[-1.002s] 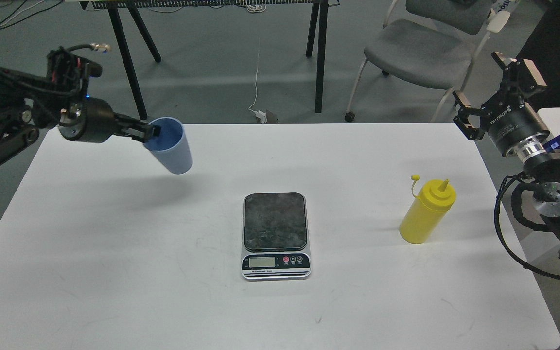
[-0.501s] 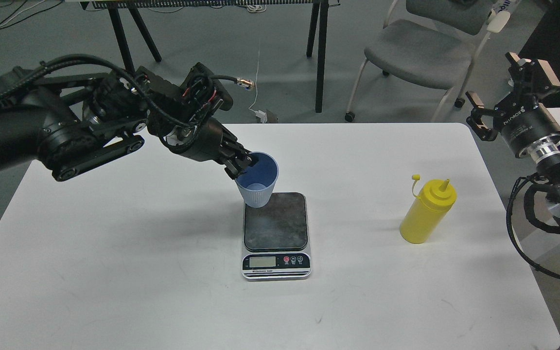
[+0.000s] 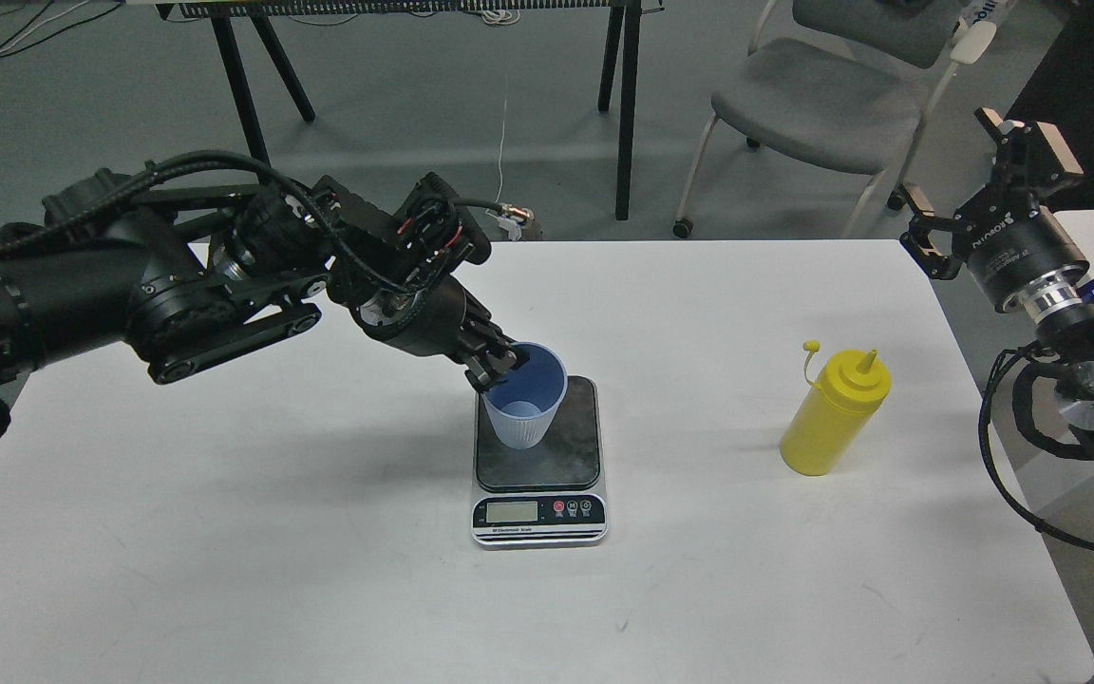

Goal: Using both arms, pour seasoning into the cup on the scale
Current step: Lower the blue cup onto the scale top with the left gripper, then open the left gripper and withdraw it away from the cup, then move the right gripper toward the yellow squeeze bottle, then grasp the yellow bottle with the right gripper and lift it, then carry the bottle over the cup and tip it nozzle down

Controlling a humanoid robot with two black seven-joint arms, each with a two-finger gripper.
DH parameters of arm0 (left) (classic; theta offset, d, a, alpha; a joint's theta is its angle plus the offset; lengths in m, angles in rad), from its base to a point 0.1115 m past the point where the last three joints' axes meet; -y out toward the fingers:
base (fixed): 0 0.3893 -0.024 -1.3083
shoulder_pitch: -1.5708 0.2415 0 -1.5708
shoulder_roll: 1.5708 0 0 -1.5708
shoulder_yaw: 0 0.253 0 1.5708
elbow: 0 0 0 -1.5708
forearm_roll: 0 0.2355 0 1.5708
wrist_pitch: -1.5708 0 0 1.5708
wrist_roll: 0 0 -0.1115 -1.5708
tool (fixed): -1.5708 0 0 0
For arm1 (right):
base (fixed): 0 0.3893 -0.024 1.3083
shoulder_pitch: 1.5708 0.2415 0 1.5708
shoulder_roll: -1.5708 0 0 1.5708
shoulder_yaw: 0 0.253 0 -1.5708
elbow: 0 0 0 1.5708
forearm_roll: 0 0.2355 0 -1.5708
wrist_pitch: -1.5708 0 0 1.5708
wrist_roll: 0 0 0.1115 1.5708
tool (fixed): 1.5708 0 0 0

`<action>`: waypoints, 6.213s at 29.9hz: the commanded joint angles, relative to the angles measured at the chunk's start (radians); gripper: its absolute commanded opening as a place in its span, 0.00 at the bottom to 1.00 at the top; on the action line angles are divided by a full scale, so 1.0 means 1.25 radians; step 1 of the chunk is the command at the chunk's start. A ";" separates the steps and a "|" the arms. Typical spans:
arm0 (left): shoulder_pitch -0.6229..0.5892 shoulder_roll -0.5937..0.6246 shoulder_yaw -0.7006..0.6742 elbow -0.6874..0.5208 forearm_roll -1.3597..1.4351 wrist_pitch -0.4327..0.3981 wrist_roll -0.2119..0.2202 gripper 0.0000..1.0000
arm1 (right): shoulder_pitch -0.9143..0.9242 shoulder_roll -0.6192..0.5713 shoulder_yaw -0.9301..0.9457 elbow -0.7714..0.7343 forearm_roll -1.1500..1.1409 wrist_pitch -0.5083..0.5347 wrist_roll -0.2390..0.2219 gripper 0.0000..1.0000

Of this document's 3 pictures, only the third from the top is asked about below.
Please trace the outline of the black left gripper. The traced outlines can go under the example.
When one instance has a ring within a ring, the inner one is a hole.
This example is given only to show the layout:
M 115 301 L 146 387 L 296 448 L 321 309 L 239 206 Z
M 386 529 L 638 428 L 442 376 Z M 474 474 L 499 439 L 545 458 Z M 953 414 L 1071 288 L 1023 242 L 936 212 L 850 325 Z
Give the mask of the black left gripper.
M 464 375 L 478 392 L 529 363 L 529 352 L 491 323 L 490 312 L 450 275 L 434 289 L 416 294 L 379 292 L 350 314 L 373 341 L 464 364 Z

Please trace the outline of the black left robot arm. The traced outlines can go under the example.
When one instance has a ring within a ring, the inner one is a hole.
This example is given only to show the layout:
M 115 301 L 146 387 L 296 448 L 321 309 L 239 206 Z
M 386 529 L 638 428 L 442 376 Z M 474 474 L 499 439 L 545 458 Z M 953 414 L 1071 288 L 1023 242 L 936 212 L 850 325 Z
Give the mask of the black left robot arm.
M 158 385 L 286 341 L 326 292 L 374 341 L 464 366 L 486 392 L 529 355 L 453 273 L 489 237 L 435 173 L 388 213 L 226 151 L 101 169 L 47 196 L 40 224 L 0 230 L 0 386 L 116 341 Z M 0 438 L 9 427 L 0 399 Z

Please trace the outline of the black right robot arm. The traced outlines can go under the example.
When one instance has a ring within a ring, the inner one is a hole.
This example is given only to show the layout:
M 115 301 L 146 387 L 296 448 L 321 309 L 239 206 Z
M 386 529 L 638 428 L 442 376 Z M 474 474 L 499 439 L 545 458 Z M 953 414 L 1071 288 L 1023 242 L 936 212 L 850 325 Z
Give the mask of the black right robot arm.
M 991 364 L 978 450 L 1000 497 L 1029 528 L 1094 553 L 1093 541 L 1056 528 L 1009 492 L 989 438 L 996 393 L 1014 376 L 1011 411 L 1021 437 L 1050 456 L 1094 465 L 1094 277 L 1047 208 L 1055 192 L 1085 175 L 1054 124 L 1006 120 L 988 107 L 975 118 L 997 147 L 989 181 L 948 217 L 936 215 L 916 183 L 901 183 L 889 202 L 911 209 L 900 246 L 928 278 L 948 281 L 968 269 L 996 312 L 1032 320 L 1033 341 L 1000 351 Z

